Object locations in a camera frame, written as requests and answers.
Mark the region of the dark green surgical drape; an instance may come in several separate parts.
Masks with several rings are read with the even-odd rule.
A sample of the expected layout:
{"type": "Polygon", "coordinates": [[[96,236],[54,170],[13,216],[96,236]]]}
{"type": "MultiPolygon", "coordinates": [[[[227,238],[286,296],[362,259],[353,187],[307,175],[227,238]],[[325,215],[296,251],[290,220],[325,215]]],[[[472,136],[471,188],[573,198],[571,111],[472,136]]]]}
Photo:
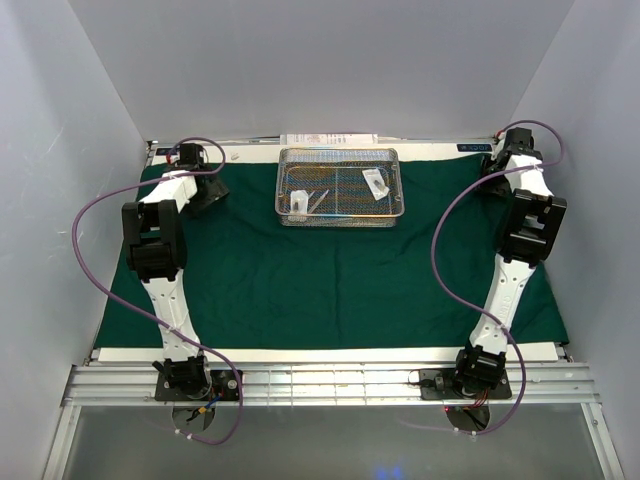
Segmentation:
{"type": "Polygon", "coordinates": [[[293,228],[274,209],[277,168],[233,164],[229,196],[184,217],[184,290],[216,349],[459,347],[494,270],[506,202],[462,196],[475,156],[407,162],[392,228],[293,228]]]}

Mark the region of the metal wire mesh tray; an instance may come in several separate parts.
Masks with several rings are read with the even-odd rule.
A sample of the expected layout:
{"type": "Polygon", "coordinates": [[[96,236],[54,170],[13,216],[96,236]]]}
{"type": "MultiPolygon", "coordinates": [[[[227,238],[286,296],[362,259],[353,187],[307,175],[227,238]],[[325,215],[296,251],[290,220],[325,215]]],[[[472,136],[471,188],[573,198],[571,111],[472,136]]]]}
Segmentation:
{"type": "Polygon", "coordinates": [[[275,212],[289,227],[389,228],[405,212],[400,162],[394,149],[386,148],[302,148],[280,152],[275,212]],[[389,194],[375,201],[362,171],[378,168],[389,194]],[[329,190],[317,210],[306,216],[292,216],[290,194],[309,193],[309,207],[329,190]]]}

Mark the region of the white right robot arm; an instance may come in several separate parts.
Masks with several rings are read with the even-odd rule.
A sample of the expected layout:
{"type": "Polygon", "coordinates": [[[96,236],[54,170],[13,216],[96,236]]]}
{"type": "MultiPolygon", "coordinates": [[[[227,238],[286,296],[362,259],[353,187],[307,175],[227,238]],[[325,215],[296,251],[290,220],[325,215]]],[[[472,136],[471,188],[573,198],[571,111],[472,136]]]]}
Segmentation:
{"type": "Polygon", "coordinates": [[[496,136],[484,160],[484,191],[502,194],[507,208],[495,242],[493,279],[483,312],[456,358],[451,382],[463,397],[486,395],[506,383],[506,355],[515,314],[527,283],[550,255],[568,207],[544,178],[543,156],[528,128],[496,136]]]}

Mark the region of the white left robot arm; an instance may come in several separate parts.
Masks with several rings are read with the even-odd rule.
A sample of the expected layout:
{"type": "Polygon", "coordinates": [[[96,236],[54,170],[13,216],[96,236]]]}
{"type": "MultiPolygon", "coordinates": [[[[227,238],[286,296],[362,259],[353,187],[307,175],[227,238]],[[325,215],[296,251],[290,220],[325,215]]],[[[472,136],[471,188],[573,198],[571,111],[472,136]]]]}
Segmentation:
{"type": "Polygon", "coordinates": [[[164,360],[154,367],[166,385],[189,399],[212,389],[200,340],[184,292],[187,243],[181,214],[197,217],[229,190],[208,161],[202,137],[179,141],[166,154],[168,170],[154,189],[121,210],[123,246],[129,270],[146,290],[163,340],[164,360]]]}

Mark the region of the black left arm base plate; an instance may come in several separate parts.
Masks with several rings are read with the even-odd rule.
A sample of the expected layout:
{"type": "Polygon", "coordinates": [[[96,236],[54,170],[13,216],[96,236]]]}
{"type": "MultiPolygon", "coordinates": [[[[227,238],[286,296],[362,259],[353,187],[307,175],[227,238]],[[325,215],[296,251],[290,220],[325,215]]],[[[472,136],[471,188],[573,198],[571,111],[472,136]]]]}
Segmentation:
{"type": "Polygon", "coordinates": [[[230,369],[210,370],[204,376],[193,374],[158,376],[154,399],[161,402],[238,401],[239,382],[230,369]]]}

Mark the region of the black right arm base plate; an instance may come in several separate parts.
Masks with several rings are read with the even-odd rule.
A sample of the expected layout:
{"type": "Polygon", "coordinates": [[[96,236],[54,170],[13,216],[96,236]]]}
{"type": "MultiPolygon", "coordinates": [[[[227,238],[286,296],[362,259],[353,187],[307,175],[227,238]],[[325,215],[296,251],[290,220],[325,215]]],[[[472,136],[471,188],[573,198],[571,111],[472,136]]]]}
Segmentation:
{"type": "Polygon", "coordinates": [[[454,368],[414,369],[408,374],[408,385],[417,387],[423,400],[508,400],[512,390],[506,375],[495,388],[464,386],[454,375],[454,368]]]}

